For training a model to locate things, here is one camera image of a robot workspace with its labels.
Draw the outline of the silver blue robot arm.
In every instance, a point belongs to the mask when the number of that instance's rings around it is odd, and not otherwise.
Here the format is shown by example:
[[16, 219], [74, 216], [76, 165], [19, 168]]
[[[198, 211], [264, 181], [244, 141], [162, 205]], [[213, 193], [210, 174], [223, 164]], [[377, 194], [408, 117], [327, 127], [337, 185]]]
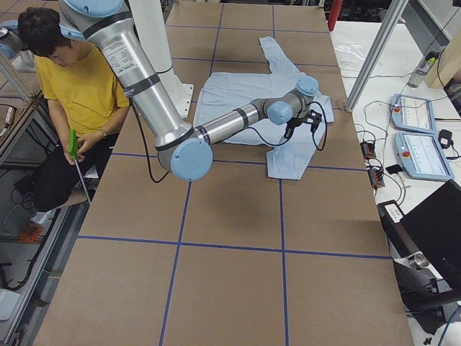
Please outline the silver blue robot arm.
[[255, 99], [208, 123], [192, 126], [179, 114], [139, 41], [151, 27], [161, 35], [158, 51], [169, 53], [159, 1], [60, 1], [59, 5], [79, 38], [101, 50], [125, 95], [153, 132], [159, 163], [179, 179], [193, 181], [205, 176], [212, 165], [211, 145], [260, 120], [284, 124], [284, 137], [289, 141], [297, 126], [308, 123], [315, 132], [326, 119], [311, 108], [318, 82], [304, 76], [282, 97]]

